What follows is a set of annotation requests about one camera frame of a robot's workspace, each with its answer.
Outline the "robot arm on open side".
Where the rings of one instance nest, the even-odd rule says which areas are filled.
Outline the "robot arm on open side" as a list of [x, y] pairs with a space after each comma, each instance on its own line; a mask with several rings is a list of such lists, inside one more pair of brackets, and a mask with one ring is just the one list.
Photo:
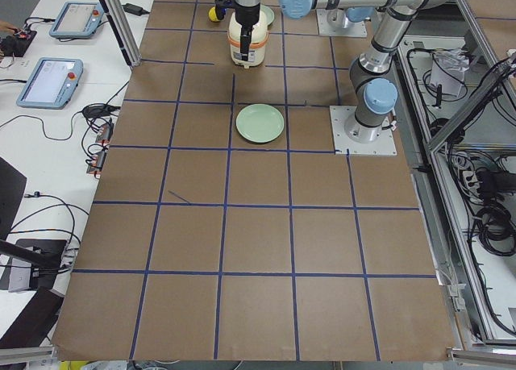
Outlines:
[[381, 19], [367, 51], [352, 63], [350, 80], [358, 105], [344, 124], [347, 136], [357, 143], [375, 141], [382, 123], [397, 101], [397, 89], [384, 75], [390, 70], [408, 26], [420, 10], [432, 8], [447, 0], [278, 0], [281, 11], [291, 19], [300, 19], [311, 10], [350, 10], [351, 8], [380, 8]]

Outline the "black gripper, open side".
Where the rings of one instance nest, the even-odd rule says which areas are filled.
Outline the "black gripper, open side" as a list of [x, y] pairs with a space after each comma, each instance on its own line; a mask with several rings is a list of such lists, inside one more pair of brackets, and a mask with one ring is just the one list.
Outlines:
[[249, 48], [251, 45], [251, 32], [260, 18], [260, 3], [253, 3], [251, 6], [235, 1], [235, 20], [241, 26], [240, 32], [240, 54], [242, 61], [248, 61]]

